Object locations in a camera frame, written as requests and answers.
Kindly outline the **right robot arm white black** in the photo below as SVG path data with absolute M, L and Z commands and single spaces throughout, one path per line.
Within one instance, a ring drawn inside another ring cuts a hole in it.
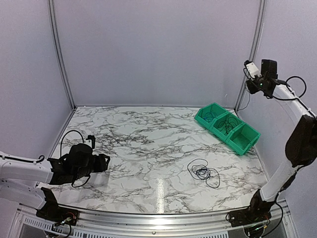
M 279 79 L 276 61 L 263 59 L 261 67 L 257 67 L 254 62 L 247 60 L 244 62 L 244 72 L 249 92 L 262 92 L 267 99 L 276 100 L 294 125 L 283 140 L 284 158 L 276 172 L 255 192 L 246 209 L 239 211 L 237 215 L 229 215 L 233 221 L 251 223 L 268 215 L 280 193 L 295 180 L 298 171 L 317 158 L 317 116 L 302 101 L 303 94 L 297 95 L 290 86 L 291 80 L 303 79 L 299 76 Z

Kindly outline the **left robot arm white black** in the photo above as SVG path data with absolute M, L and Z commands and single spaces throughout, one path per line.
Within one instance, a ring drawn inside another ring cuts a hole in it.
M 78 211 L 60 207 L 53 192 L 45 187 L 32 187 L 22 180 L 42 182 L 48 185 L 74 183 L 91 174 L 102 173 L 108 169 L 110 157 L 95 155 L 93 149 L 84 143 L 73 145 L 70 151 L 58 159 L 37 160 L 0 154 L 0 196 L 34 208 L 37 217 L 61 222 L 70 218 L 75 222 Z

